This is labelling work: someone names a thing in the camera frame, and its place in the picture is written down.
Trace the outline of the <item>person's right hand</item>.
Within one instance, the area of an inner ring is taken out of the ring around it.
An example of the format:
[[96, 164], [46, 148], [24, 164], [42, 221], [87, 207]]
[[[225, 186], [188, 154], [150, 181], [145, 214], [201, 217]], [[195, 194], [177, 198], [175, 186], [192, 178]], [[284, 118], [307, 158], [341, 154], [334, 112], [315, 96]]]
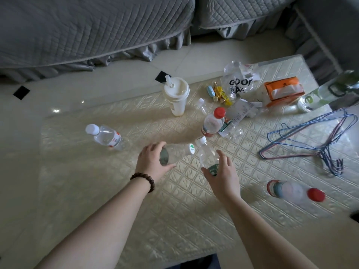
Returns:
[[229, 203], [238, 203], [242, 201], [240, 196], [240, 179], [237, 174], [235, 165], [234, 170], [227, 169], [228, 157], [223, 151], [217, 150], [219, 156], [219, 168], [216, 177], [213, 180], [207, 180], [209, 185], [218, 198], [224, 205]]

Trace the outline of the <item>person's left hand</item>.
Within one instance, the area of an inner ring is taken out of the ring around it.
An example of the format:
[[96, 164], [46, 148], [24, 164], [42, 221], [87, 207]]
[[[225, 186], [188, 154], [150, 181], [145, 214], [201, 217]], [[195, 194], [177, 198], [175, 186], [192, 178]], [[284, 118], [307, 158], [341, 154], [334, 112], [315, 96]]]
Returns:
[[166, 174], [166, 172], [160, 172], [159, 162], [160, 152], [165, 145], [165, 141], [160, 141], [145, 146], [138, 156], [135, 172], [151, 176], [154, 183], [159, 182]]

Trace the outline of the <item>clear bottle green-white cap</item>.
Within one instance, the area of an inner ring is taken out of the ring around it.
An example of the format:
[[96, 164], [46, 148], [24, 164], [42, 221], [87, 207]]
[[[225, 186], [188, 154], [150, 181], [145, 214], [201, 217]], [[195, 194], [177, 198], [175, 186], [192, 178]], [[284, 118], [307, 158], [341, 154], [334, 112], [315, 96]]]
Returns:
[[175, 164], [186, 156], [195, 154], [195, 146], [189, 144], [167, 144], [162, 147], [159, 162], [162, 166]]

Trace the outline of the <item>clear bottle green label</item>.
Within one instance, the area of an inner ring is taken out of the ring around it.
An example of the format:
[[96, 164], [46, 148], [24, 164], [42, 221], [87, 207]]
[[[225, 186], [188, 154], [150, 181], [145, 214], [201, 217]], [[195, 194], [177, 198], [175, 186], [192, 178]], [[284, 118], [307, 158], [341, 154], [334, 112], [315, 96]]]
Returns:
[[216, 176], [219, 168], [218, 153], [208, 144], [205, 136], [198, 138], [195, 142], [199, 150], [201, 167], [206, 168], [211, 175]]

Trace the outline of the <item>person's right forearm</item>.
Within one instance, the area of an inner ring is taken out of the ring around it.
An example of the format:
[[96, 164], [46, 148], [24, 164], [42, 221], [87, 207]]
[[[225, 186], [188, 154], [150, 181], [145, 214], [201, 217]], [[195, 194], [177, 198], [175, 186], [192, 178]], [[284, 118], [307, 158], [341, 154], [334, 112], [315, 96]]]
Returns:
[[240, 197], [221, 199], [254, 269], [319, 269]]

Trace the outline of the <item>person's left forearm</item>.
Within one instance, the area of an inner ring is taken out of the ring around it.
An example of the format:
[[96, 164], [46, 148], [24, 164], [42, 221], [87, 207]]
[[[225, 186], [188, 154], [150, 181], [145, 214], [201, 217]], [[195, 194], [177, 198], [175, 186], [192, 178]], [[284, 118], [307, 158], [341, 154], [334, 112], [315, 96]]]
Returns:
[[34, 269], [114, 269], [154, 180], [136, 177], [87, 218]]

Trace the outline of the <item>crumpled clear plastic bottle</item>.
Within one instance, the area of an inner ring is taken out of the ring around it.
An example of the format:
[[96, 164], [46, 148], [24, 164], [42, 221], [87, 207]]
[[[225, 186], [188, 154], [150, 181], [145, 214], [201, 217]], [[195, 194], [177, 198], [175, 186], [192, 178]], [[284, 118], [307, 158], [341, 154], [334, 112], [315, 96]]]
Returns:
[[227, 117], [224, 117], [224, 123], [218, 130], [218, 134], [229, 140], [243, 136], [244, 130], [239, 126], [239, 123], [242, 120], [243, 118], [239, 119], [238, 121], [233, 121]]

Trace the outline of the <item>small bottle red cap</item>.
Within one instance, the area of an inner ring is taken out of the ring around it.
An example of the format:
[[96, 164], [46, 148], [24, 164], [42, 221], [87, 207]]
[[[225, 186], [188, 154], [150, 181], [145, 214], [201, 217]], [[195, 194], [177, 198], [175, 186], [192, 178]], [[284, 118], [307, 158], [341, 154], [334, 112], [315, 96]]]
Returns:
[[212, 137], [216, 134], [225, 122], [226, 110], [223, 107], [217, 107], [212, 113], [209, 113], [202, 126], [201, 132], [205, 137]]

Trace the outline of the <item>cream embossed table cover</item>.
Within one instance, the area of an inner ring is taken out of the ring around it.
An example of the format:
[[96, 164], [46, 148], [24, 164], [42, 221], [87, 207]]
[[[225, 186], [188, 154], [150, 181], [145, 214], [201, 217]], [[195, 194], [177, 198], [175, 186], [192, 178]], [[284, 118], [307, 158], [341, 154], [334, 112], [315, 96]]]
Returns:
[[[134, 173], [138, 152], [151, 142], [191, 143], [200, 137], [204, 116], [195, 105], [204, 84], [191, 85], [186, 112], [174, 117], [162, 93], [60, 114], [42, 127], [36, 250], [41, 259], [66, 235], [115, 195]], [[277, 230], [303, 226], [320, 218], [359, 208], [359, 156], [346, 135], [330, 146], [333, 160], [343, 159], [343, 175], [332, 175], [320, 158], [263, 160], [267, 134], [330, 112], [285, 114], [282, 110], [245, 118], [244, 135], [208, 138], [208, 144], [232, 158], [241, 193]], [[122, 150], [96, 143], [88, 124], [119, 132]], [[235, 227], [214, 197], [200, 170], [198, 152], [177, 163], [143, 202], [116, 269], [160, 268], [230, 248], [240, 241]], [[270, 180], [303, 183], [326, 194], [322, 203], [296, 205], [267, 193]]]

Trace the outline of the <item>small crushed clear bottle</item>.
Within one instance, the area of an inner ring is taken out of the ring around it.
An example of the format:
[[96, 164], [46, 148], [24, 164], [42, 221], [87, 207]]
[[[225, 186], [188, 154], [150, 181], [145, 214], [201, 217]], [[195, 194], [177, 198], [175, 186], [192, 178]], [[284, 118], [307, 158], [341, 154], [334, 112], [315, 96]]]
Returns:
[[200, 98], [196, 102], [196, 106], [199, 108], [200, 112], [207, 116], [210, 113], [213, 113], [213, 105], [207, 101], [205, 101], [203, 98]]

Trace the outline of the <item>frosted bottle red cap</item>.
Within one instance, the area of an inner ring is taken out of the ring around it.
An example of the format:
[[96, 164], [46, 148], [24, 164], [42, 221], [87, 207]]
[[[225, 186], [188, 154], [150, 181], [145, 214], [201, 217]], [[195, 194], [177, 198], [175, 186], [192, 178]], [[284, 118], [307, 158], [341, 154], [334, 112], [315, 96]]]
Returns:
[[326, 199], [323, 191], [295, 181], [270, 180], [266, 190], [270, 196], [296, 205], [322, 203]]

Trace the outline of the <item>clear bottle red-white label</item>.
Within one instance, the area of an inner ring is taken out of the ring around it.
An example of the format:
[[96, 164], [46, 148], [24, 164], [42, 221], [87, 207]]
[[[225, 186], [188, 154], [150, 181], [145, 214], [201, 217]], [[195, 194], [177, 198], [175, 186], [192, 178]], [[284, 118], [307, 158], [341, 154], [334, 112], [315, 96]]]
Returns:
[[88, 135], [92, 135], [96, 143], [116, 150], [122, 150], [123, 138], [119, 132], [105, 125], [88, 124], [85, 128]]

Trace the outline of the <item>white cup with straw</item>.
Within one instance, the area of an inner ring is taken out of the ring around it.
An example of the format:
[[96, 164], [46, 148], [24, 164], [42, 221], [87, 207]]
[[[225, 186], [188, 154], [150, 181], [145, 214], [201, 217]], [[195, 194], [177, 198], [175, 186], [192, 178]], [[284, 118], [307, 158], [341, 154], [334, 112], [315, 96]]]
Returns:
[[180, 77], [165, 76], [163, 94], [171, 104], [171, 112], [174, 116], [180, 117], [185, 112], [187, 98], [190, 93], [188, 83]]

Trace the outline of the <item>clear plastic bag black print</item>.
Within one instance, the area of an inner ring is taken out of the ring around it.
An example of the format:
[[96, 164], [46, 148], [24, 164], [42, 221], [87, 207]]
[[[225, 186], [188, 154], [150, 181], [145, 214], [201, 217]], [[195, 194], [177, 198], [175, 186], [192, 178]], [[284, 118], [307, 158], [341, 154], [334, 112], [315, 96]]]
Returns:
[[225, 66], [220, 83], [228, 99], [234, 101], [253, 91], [260, 80], [258, 63], [231, 61]]

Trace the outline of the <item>orange tissue pack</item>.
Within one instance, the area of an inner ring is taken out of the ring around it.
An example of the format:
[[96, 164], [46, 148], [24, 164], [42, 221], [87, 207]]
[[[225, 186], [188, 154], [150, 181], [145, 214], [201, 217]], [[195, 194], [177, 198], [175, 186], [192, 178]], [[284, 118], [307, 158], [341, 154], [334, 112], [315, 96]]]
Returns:
[[267, 108], [293, 102], [305, 94], [298, 77], [264, 83], [263, 105]]

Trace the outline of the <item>person's dark trousers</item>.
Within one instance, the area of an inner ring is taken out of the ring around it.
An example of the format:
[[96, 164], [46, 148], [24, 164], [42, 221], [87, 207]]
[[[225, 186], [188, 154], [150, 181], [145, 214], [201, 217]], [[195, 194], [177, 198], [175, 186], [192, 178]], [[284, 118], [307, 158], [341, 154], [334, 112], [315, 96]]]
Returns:
[[217, 254], [183, 262], [165, 269], [221, 269]]

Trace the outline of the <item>large clear bottle green print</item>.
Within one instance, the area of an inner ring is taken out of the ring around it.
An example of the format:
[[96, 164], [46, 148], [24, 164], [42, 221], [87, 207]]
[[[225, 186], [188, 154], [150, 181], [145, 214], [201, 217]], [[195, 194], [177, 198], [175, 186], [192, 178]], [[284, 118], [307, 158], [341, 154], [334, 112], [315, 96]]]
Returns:
[[301, 112], [311, 112], [348, 94], [359, 95], [359, 70], [347, 70], [301, 96], [297, 107]]

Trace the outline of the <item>grey quilted sofa seat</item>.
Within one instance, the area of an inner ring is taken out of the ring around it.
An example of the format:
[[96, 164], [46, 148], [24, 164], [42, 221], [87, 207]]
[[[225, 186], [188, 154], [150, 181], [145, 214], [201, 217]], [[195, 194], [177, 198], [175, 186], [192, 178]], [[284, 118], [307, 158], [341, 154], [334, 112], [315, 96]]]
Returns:
[[191, 36], [217, 32], [244, 40], [276, 28], [283, 11], [296, 0], [195, 0]]

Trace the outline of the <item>grey quilted sofa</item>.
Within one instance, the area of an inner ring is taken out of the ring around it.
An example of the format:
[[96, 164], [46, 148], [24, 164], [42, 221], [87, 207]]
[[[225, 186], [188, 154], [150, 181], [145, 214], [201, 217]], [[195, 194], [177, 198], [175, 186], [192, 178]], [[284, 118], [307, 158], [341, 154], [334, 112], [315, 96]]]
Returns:
[[0, 0], [0, 76], [17, 83], [151, 62], [190, 44], [195, 0]]

